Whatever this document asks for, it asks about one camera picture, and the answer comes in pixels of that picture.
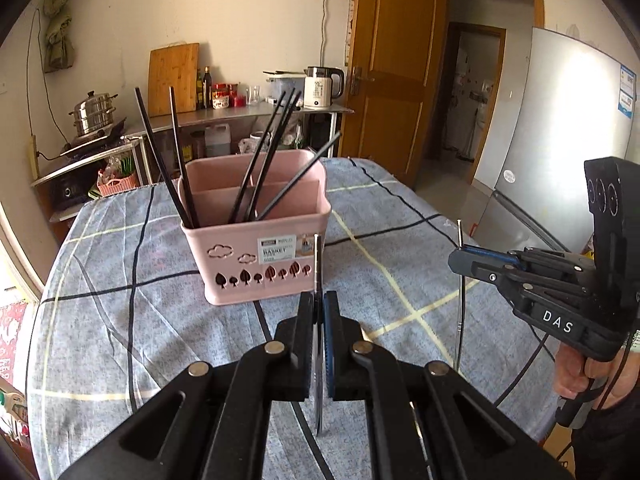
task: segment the electric kettle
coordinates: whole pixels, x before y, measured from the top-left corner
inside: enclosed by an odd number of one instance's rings
[[[332,99],[337,99],[344,92],[344,72],[339,68],[310,66],[306,69],[305,107],[319,110],[329,108]],[[339,88],[334,92],[334,75],[340,79]]]

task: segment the yellow stripe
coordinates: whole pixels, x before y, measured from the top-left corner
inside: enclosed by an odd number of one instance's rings
[[[391,273],[387,270],[387,268],[385,266],[383,266],[379,261],[377,261],[373,256],[371,256],[369,254],[369,252],[363,247],[363,245],[358,240],[356,240],[356,238],[353,236],[353,233],[347,227],[347,224],[344,223],[344,220],[342,220],[340,215],[338,215],[338,213],[335,212],[335,211],[332,211],[332,213],[334,214],[335,219],[338,221],[338,224],[340,224],[340,227],[343,228],[344,232],[347,233],[347,236],[351,239],[351,241],[354,244],[356,244],[356,247],[360,249],[360,251],[362,252],[362,254],[365,255],[367,260],[369,260],[372,264],[374,264],[377,268],[379,268],[380,271],[382,272],[382,274],[384,274],[386,280],[389,282],[389,285],[391,285],[391,288],[398,295],[398,298],[400,298],[400,301],[404,305],[404,307],[411,314],[416,314],[416,312],[417,312],[416,309],[409,302],[409,300],[406,298],[406,296],[404,295],[404,292],[402,292],[402,290],[398,286],[398,283],[396,282],[394,277],[391,275]],[[433,331],[433,328],[431,328],[429,326],[429,324],[423,318],[421,318],[419,316],[416,318],[416,321],[418,323],[420,323],[420,325],[422,326],[424,331],[427,333],[429,338],[438,347],[438,350],[440,350],[440,353],[443,355],[443,357],[446,359],[446,361],[449,362],[450,364],[453,364],[453,359],[452,359],[451,355],[449,354],[449,352],[447,351],[447,349],[443,345],[442,341],[440,341],[440,338],[438,338],[436,333]]]
[[[400,184],[397,180],[383,180],[380,184]],[[334,191],[350,191],[351,189],[365,189],[366,187],[375,187],[377,183],[373,184],[360,184],[359,186],[349,186],[349,187],[336,187],[335,189],[327,189],[327,193],[333,193]]]
[[[82,229],[82,235],[86,231],[87,227],[91,223],[91,220],[94,218],[95,208],[92,209],[91,214],[89,215],[86,224],[84,224],[84,228]],[[71,264],[71,260],[76,254],[76,249],[78,248],[78,243],[74,245],[74,248],[69,255],[69,258],[66,261],[65,268],[62,270],[62,274],[60,274],[60,281],[58,282],[58,288],[56,289],[56,297],[53,301],[53,310],[51,311],[51,319],[49,320],[49,329],[47,330],[47,341],[44,347],[44,359],[42,361],[42,389],[47,389],[47,365],[49,364],[49,348],[51,346],[51,337],[53,335],[53,325],[56,320],[56,312],[58,311],[58,298],[60,296],[60,292],[62,291],[62,284],[65,281],[66,272],[69,270],[69,265]],[[40,422],[40,427],[42,428],[42,443],[44,444],[44,453],[47,457],[47,464],[49,465],[49,473],[51,478],[55,478],[56,476],[53,474],[53,464],[51,462],[51,455],[49,454],[49,443],[47,442],[47,430],[46,430],[46,419],[45,419],[45,397],[42,397],[42,420]]]
[[[160,391],[159,388],[155,390],[146,390],[140,392],[140,395],[143,399],[150,399],[156,393]],[[39,395],[41,397],[50,397],[52,399],[66,399],[66,400],[92,400],[93,402],[102,402],[105,400],[127,400],[129,399],[129,394],[72,394],[68,392],[51,392],[47,390],[37,390],[31,388],[29,390],[30,394]]]
[[[166,220],[167,218],[180,218],[180,215],[166,215],[166,216],[159,216],[158,218],[153,218],[152,220],[149,220],[149,222],[147,222],[147,224],[152,224],[153,222],[159,222],[161,220]],[[69,240],[65,241],[65,244],[69,244],[71,242],[81,242],[82,240],[88,240],[89,238],[95,238],[97,236],[101,236],[101,235],[108,235],[111,233],[117,233],[119,231],[126,231],[127,229],[133,229],[135,227],[140,227],[143,226],[145,223],[144,222],[140,222],[138,224],[132,224],[132,225],[125,225],[123,227],[114,227],[113,229],[106,229],[104,231],[98,231],[97,233],[91,233],[90,235],[80,235],[79,238],[69,238]]]
[[[470,282],[467,283],[466,290],[469,290],[471,287],[473,287],[477,283],[479,283],[478,280],[471,280]],[[444,298],[440,298],[439,300],[434,301],[433,303],[422,307],[420,310],[417,310],[414,314],[409,314],[408,316],[405,316],[402,319],[398,319],[393,323],[389,323],[388,325],[383,326],[382,328],[374,330],[373,332],[367,334],[367,337],[369,338],[370,341],[372,341],[387,332],[391,332],[395,328],[401,327],[402,325],[406,325],[407,323],[411,323],[413,320],[418,319],[421,316],[424,316],[427,312],[436,310],[437,308],[440,308],[444,304],[449,303],[449,301],[457,298],[459,294],[460,294],[459,290],[456,290],[455,292],[447,294]]]

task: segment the round white sticker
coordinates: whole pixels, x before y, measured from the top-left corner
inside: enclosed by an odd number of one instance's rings
[[[502,174],[502,176],[509,184],[513,184],[516,181],[516,176],[513,174],[513,171],[511,170],[504,170],[504,173]]]

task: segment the human hand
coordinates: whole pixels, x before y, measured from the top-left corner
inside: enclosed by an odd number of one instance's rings
[[[580,352],[564,343],[556,354],[556,373],[554,378],[554,390],[565,399],[575,399],[576,395],[587,389],[589,378],[608,377],[607,387],[618,371],[622,361],[624,349],[621,349],[613,361],[601,363],[593,359],[586,359]],[[640,353],[631,352],[626,360],[625,368],[616,381],[611,393],[607,397],[603,408],[615,406],[631,393],[638,382],[640,372]],[[599,408],[603,393],[593,403],[593,407]]]

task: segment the pink plastic basket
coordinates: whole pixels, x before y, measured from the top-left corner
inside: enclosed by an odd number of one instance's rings
[[[182,230],[196,260],[209,303],[224,305],[298,294],[314,288],[314,234],[324,236],[331,213],[326,171],[316,162],[307,174],[259,222],[226,224],[252,154],[201,158],[187,164],[199,229]],[[257,210],[260,212],[313,154],[276,152]],[[258,163],[238,218],[254,190]],[[184,204],[182,180],[178,193]]]
[[[125,178],[112,178],[106,184],[96,183],[98,190],[102,196],[115,195],[116,193],[122,193],[129,189],[134,189],[140,184],[138,183],[138,176],[135,172]]]

